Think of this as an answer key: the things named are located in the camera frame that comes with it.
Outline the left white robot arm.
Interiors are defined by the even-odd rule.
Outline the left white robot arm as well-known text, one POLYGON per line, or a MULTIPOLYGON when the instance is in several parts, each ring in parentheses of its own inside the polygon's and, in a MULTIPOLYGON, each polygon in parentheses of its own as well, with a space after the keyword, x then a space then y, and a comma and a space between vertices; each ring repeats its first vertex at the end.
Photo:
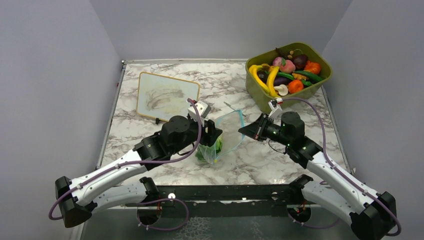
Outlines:
POLYGON ((133 176, 171 162, 171 157, 192 146, 181 159, 188 158, 199 145, 211 147, 223 131, 213 120, 198 122, 195 117, 173 116, 161 130, 145 137, 119 159, 86 175, 55 181, 56 202, 66 228, 78 226, 94 212, 126 203, 152 205, 157 191, 151 180, 135 186, 117 186, 133 176))

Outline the clear zip top bag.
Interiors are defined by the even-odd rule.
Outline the clear zip top bag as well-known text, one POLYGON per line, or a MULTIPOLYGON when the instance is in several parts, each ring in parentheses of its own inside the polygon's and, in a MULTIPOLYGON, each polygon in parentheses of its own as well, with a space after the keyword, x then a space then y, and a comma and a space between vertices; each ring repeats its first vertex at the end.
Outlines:
POLYGON ((239 110, 233 110, 227 114, 212 119, 215 127, 222 130, 222 150, 218 155, 217 162, 224 158, 224 155, 234 151, 243 141, 244 135, 238 130, 245 126, 242 113, 239 110))

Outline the green lettuce leaf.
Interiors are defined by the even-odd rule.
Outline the green lettuce leaf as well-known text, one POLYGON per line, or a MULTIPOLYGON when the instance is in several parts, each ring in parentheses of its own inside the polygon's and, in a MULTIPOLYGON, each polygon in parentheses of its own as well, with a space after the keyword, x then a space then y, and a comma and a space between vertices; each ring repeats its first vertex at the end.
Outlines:
POLYGON ((223 141, 220 136, 212 146, 200 144, 196 149, 195 157, 201 163, 214 164, 217 162, 222 147, 223 141))

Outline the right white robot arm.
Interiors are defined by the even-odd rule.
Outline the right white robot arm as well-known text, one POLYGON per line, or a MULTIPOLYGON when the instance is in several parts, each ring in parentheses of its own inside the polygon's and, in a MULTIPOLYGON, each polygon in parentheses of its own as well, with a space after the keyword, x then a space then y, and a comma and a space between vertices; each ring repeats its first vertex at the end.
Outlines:
POLYGON ((297 113, 283 113, 280 125, 263 113, 238 131, 256 141, 284 145, 291 160, 330 186, 326 188, 303 175, 290 184, 288 196, 292 202, 306 200, 320 205, 348 224, 360 240, 380 240, 393 228, 401 230, 395 198, 367 186, 329 158, 323 147, 305 135, 305 123, 297 113))

